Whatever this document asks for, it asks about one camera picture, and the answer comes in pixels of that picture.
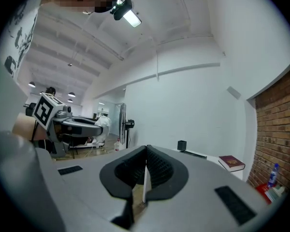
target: plastic bottle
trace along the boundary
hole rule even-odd
[[[119,151],[119,143],[120,143],[120,139],[117,138],[117,142],[114,143],[114,150],[115,150],[115,151]]]
[[[274,168],[273,168],[273,170],[271,172],[271,175],[270,175],[269,182],[267,183],[267,186],[270,187],[270,188],[276,182],[276,178],[277,178],[277,174],[278,174],[278,167],[279,167],[278,163],[275,163],[275,166],[274,166]]]

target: black stand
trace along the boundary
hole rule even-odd
[[[126,149],[129,147],[129,129],[127,129]]]

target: red object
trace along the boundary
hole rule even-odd
[[[256,190],[258,191],[258,193],[260,193],[263,198],[265,199],[265,201],[268,203],[268,204],[271,204],[271,200],[266,196],[265,192],[270,189],[267,184],[262,184],[262,185],[259,185],[258,187],[256,187]]]
[[[222,159],[229,166],[229,168],[245,165],[240,160],[236,159],[234,156],[223,156],[219,158]]]

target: black and white marker cube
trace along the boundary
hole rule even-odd
[[[53,95],[42,93],[34,108],[33,117],[45,130],[48,130],[51,119],[58,111],[63,110],[64,105],[64,103]]]

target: red book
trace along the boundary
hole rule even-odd
[[[234,156],[219,157],[218,161],[229,172],[239,171],[245,168],[245,164]]]

